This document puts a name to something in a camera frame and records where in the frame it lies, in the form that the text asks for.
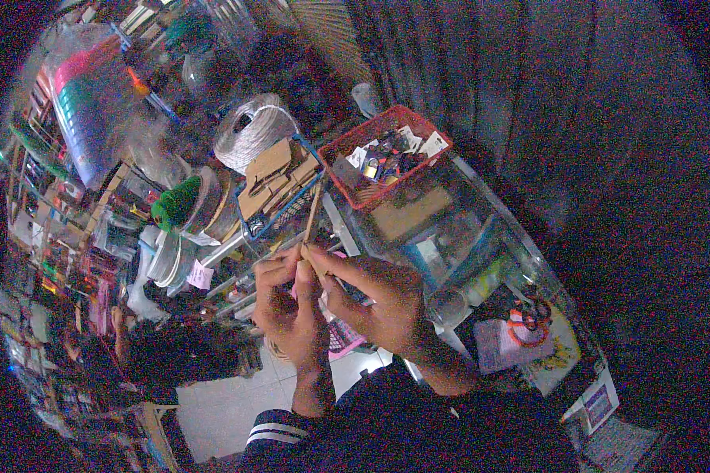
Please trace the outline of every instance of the spool of rope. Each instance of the spool of rope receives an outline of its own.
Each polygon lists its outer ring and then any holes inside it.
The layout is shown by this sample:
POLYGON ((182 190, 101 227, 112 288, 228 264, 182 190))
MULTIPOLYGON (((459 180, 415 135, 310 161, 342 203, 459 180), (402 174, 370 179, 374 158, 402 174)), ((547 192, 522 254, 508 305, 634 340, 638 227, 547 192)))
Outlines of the spool of rope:
POLYGON ((276 94, 261 94, 221 122, 213 152, 225 166, 245 175, 247 165, 285 136, 300 133, 297 121, 276 94))

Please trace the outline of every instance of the white stripe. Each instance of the white stripe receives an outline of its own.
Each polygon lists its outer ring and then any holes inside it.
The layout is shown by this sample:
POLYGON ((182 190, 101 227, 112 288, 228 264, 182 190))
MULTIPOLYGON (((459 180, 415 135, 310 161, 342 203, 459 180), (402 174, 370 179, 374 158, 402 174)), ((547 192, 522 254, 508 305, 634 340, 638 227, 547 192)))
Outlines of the white stripe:
POLYGON ((280 442, 285 443, 297 443, 300 441, 299 438, 292 437, 291 435, 277 434, 275 432, 259 432, 255 435, 251 435, 250 438, 247 439, 246 445, 250 445, 250 442, 252 442, 253 440, 260 440, 264 438, 269 440, 278 440, 280 442))
POLYGON ((300 430, 299 428, 290 427, 284 424, 258 424, 250 430, 250 435, 261 430, 281 430, 282 432, 289 432, 290 434, 297 435, 298 437, 307 437, 308 433, 305 430, 300 430))

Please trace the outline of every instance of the dark curtain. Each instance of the dark curtain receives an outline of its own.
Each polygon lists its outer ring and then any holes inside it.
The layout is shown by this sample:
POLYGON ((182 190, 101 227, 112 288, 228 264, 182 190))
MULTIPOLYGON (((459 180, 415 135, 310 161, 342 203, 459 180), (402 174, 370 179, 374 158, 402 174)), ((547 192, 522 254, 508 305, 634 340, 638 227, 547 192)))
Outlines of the dark curtain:
POLYGON ((625 412, 701 421, 710 61, 651 2, 346 3, 382 97, 455 140, 563 279, 625 412))

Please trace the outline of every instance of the sticker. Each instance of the sticker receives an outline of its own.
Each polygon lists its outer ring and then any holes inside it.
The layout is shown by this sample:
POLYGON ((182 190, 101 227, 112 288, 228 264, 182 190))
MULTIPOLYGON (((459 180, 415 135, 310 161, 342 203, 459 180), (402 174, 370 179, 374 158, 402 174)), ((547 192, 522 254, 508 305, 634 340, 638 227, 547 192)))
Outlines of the sticker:
POLYGON ((206 247, 206 246, 218 246, 221 244, 220 241, 216 240, 213 237, 210 237, 205 234, 205 232, 200 232, 198 235, 193 235, 191 233, 182 233, 183 236, 186 236, 187 239, 195 244, 200 245, 201 247, 206 247))
POLYGON ((421 146, 421 149, 418 151, 418 153, 426 153, 428 157, 432 157, 448 146, 449 145, 447 144, 447 142, 445 142, 445 140, 442 139, 441 136, 439 136, 439 133, 433 132, 432 135, 429 136, 426 140, 426 143, 421 146))
POLYGON ((410 129, 409 125, 398 129, 398 133, 404 136, 407 139, 407 142, 410 144, 408 149, 405 151, 406 153, 415 153, 421 146, 423 138, 421 138, 420 136, 413 135, 413 130, 410 129))
POLYGON ((353 153, 345 159, 350 161, 350 164, 360 169, 362 167, 362 162, 366 160, 366 153, 368 153, 368 151, 364 150, 360 146, 357 146, 355 147, 355 151, 353 151, 353 153))
POLYGON ((206 268, 199 260, 194 261, 192 270, 187 276, 187 282, 199 289, 210 289, 210 279, 213 278, 213 268, 206 268))

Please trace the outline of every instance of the white floor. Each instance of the white floor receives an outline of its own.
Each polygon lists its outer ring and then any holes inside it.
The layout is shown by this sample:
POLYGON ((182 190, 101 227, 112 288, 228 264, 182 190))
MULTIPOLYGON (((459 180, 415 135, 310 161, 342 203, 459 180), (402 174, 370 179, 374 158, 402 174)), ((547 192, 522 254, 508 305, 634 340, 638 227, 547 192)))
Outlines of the white floor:
MULTIPOLYGON (((222 457, 245 449, 247 435, 255 416, 268 409, 291 409, 294 367, 278 361, 265 346, 260 348, 263 369, 251 379, 230 378, 200 382, 177 388, 179 424, 197 463, 211 456, 222 457)), ((388 365, 392 355, 349 353, 331 362, 337 399, 360 379, 360 372, 369 372, 388 365)))

